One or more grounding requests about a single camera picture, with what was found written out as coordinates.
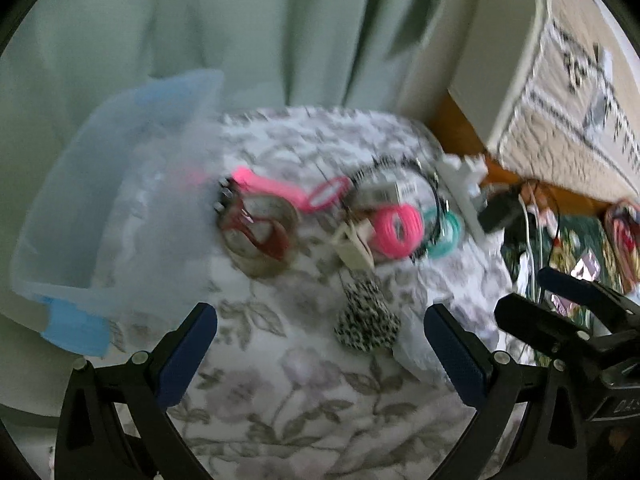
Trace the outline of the small white barcode box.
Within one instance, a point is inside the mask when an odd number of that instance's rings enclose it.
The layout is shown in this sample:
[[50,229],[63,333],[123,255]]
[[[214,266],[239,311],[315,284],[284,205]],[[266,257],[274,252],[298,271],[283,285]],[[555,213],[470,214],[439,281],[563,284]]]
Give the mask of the small white barcode box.
[[355,209],[380,209],[410,202],[418,187],[415,180],[383,181],[358,186],[350,206]]

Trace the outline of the black spiked headband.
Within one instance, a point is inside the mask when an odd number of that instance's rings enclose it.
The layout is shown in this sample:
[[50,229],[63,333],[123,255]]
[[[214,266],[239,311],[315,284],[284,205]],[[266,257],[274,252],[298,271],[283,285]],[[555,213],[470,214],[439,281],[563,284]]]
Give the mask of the black spiked headband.
[[[416,157],[378,156],[354,170],[352,189],[345,198],[346,210],[368,219],[374,229],[369,245],[386,259],[408,258],[416,262],[437,245],[445,234],[447,201],[439,192],[438,177]],[[383,181],[415,180],[418,190],[410,202],[380,209],[355,209],[352,193],[360,185]]]

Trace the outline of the brown packing tape roll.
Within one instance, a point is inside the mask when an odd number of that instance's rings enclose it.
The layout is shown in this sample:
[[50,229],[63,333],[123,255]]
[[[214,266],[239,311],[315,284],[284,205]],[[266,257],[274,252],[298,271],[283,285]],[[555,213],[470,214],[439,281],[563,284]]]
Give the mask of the brown packing tape roll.
[[288,270],[298,252],[298,225],[298,211],[274,195],[240,195],[218,209],[222,246],[250,278],[273,278]]

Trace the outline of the red scissors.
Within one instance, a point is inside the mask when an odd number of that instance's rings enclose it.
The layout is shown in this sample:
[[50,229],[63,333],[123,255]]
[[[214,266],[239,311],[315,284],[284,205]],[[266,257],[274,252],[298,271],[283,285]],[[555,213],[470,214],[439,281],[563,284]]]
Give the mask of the red scissors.
[[222,178],[214,205],[216,226],[220,232],[240,232],[258,252],[267,257],[283,260],[290,239],[278,220],[251,214],[243,195],[232,179]]

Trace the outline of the pink hand mirror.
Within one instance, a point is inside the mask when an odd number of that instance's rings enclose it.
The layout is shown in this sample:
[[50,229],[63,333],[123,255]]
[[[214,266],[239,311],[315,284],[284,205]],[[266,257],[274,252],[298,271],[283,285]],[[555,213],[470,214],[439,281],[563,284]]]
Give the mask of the pink hand mirror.
[[352,188],[352,181],[348,177],[335,177],[312,191],[305,191],[292,183],[262,177],[247,167],[236,168],[231,174],[231,179],[244,193],[283,198],[304,214],[312,214],[336,205]]

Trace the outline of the black power adapter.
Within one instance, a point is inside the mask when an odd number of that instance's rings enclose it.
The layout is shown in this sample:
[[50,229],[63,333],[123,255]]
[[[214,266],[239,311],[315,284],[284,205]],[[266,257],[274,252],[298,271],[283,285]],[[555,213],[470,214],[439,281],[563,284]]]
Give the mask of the black power adapter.
[[493,233],[509,226],[521,218],[521,196],[500,193],[488,200],[487,206],[478,214],[478,222],[485,233]]

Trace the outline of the clear plastic storage bin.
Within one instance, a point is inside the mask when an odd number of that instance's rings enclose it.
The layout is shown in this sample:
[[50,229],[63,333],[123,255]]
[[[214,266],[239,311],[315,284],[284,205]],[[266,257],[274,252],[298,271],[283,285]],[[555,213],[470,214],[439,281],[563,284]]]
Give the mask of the clear plastic storage bin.
[[14,292],[48,310],[46,341],[105,356],[207,297],[222,90],[220,70],[190,70],[113,96],[50,170],[10,266]]

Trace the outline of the beige patterned quilt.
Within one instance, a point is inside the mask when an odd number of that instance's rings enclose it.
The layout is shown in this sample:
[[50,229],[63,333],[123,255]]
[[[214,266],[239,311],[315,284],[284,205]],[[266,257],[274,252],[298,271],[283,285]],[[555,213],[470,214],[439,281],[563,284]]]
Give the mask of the beige patterned quilt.
[[639,195],[639,58],[602,0],[547,0],[495,159],[595,200]]

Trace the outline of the floral grey white blanket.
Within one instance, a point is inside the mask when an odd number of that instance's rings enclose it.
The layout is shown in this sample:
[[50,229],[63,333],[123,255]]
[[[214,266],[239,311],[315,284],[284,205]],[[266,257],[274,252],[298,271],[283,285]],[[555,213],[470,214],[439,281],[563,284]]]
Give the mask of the floral grey white blanket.
[[191,229],[169,214],[170,235],[151,231],[160,198],[179,172],[195,178],[190,206],[207,214],[217,180],[239,166],[317,185],[384,156],[431,160],[439,145],[417,122],[391,114],[294,107],[202,119],[134,148],[118,191],[94,280],[127,285],[138,300],[114,328],[111,355],[151,348],[167,322],[153,302],[211,304],[218,330],[178,404],[171,427],[216,479],[424,479],[472,417],[420,330],[425,309],[450,307],[491,349],[508,337],[492,311],[512,282],[497,249],[465,236],[434,260],[384,262],[373,277],[401,317],[424,365],[409,372],[387,349],[362,352],[335,337],[352,274],[329,238],[333,212],[300,220],[292,266],[249,278],[206,221]]

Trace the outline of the pale green curtain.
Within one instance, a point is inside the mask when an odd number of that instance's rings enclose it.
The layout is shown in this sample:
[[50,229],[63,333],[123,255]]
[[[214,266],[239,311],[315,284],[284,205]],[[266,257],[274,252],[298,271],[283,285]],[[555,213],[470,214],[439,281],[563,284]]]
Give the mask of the pale green curtain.
[[439,0],[37,0],[1,57],[1,258],[56,156],[113,94],[194,68],[230,110],[388,107]]

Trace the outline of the white bed frame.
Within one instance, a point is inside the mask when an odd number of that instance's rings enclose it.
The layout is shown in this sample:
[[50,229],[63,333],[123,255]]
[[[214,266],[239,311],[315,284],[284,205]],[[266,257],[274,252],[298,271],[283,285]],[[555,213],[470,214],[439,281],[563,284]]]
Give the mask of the white bed frame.
[[524,90],[550,0],[437,0],[397,102],[450,153],[495,154]]

